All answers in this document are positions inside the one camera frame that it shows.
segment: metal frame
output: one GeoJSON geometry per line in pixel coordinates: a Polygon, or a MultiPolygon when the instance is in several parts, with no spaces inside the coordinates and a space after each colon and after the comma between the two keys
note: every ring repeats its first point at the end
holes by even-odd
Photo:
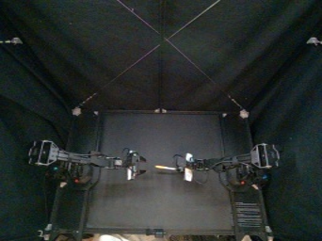
{"type": "MultiPolygon", "coordinates": [[[[128,113],[130,111],[108,111],[107,113],[128,113]]],[[[130,113],[145,113],[145,114],[153,114],[153,112],[130,112],[130,113]]],[[[202,114],[201,112],[170,112],[169,114],[202,114]]],[[[203,112],[203,114],[214,115],[218,114],[218,112],[203,112]]],[[[226,156],[226,120],[222,115],[218,115],[219,117],[219,122],[221,122],[221,140],[222,140],[222,150],[223,150],[223,156],[226,156]]],[[[247,120],[243,120],[245,122],[245,127],[246,127],[246,133],[249,137],[249,149],[251,149],[251,136],[250,136],[250,131],[249,131],[249,125],[247,125],[247,120]]],[[[96,118],[96,151],[99,147],[99,129],[102,126],[102,119],[96,118]]],[[[99,168],[96,168],[96,179],[99,178],[99,168]]],[[[146,229],[131,229],[131,230],[124,230],[124,229],[100,229],[100,228],[87,228],[86,223],[87,223],[87,217],[88,217],[88,204],[90,204],[90,197],[91,197],[91,189],[96,183],[92,183],[91,185],[86,186],[84,188],[80,188],[78,192],[82,192],[82,206],[79,207],[79,220],[76,222],[76,229],[63,229],[59,227],[59,220],[58,220],[58,212],[59,212],[59,205],[62,202],[62,195],[63,195],[63,188],[58,188],[56,190],[56,197],[55,197],[55,202],[54,202],[54,211],[52,211],[52,217],[51,217],[51,223],[54,224],[54,229],[52,229],[52,235],[50,240],[55,240],[56,237],[60,234],[68,233],[75,237],[76,241],[82,240],[83,233],[131,233],[131,234],[154,234],[155,236],[161,237],[165,234],[195,234],[195,235],[235,235],[235,238],[238,241],[241,241],[245,237],[245,235],[257,235],[259,236],[263,240],[267,240],[269,238],[269,221],[267,221],[267,214],[266,214],[266,206],[265,206],[265,200],[263,200],[263,194],[262,191],[254,191],[258,195],[253,195],[251,193],[251,198],[245,204],[241,204],[241,199],[243,199],[245,193],[235,193],[227,191],[227,195],[230,197],[230,204],[231,204],[231,217],[233,217],[233,229],[230,230],[217,230],[217,231],[203,231],[203,230],[146,230],[146,229]],[[258,208],[258,215],[261,216],[261,222],[258,227],[255,228],[249,228],[249,227],[242,227],[242,222],[241,222],[241,205],[243,207],[247,205],[255,205],[258,208]]]]}

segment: black fabric wall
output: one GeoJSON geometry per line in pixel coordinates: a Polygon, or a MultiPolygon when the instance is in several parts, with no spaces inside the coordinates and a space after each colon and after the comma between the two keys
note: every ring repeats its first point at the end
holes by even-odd
{"type": "Polygon", "coordinates": [[[255,142],[285,148],[266,192],[270,224],[282,240],[322,240],[321,70],[322,48],[308,45],[251,111],[255,142]]]}
{"type": "MultiPolygon", "coordinates": [[[[0,23],[3,39],[11,28],[0,23]]],[[[28,165],[30,144],[52,139],[64,146],[72,115],[27,46],[0,45],[0,62],[0,240],[36,240],[54,184],[46,170],[28,165]]]]}

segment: black panel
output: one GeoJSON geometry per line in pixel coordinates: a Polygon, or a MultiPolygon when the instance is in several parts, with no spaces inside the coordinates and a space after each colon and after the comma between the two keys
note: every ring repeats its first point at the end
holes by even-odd
{"type": "MultiPolygon", "coordinates": [[[[207,183],[199,185],[185,182],[179,173],[154,168],[158,164],[173,166],[177,153],[194,153],[197,158],[221,157],[222,145],[218,115],[102,115],[99,150],[122,155],[122,149],[131,148],[147,158],[150,165],[149,172],[132,182],[126,181],[124,170],[102,171],[90,203],[87,229],[233,232],[229,195],[217,173],[209,172],[207,183]]],[[[206,175],[197,173],[195,178],[202,181],[206,175]]]]}

